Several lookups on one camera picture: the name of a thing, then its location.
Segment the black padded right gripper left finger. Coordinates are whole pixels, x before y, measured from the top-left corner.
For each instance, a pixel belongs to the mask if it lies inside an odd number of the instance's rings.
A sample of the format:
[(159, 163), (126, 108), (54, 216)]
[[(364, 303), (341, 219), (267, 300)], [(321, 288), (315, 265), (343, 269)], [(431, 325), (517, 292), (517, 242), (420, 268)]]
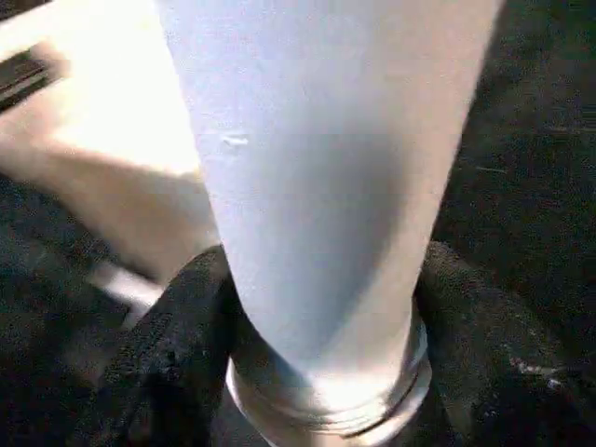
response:
[(207, 446), (236, 341), (237, 291), (220, 245), (187, 264), (125, 335), (92, 400), (92, 443), (129, 446), (139, 408), (152, 446)]

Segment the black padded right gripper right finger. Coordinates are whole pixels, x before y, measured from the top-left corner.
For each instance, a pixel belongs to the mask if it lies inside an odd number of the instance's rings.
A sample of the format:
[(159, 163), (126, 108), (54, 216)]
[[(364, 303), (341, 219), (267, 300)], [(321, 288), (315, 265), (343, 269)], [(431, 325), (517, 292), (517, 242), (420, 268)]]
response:
[(594, 445), (595, 364), (570, 360), (521, 297), (432, 241), (418, 307), (461, 445)]

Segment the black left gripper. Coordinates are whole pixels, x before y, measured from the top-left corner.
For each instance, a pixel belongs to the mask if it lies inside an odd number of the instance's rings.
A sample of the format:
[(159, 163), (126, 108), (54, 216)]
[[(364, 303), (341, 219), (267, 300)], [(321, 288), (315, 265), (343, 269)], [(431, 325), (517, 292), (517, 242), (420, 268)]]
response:
[(17, 106), (52, 82), (52, 70), (31, 49), (1, 62), (1, 110)]

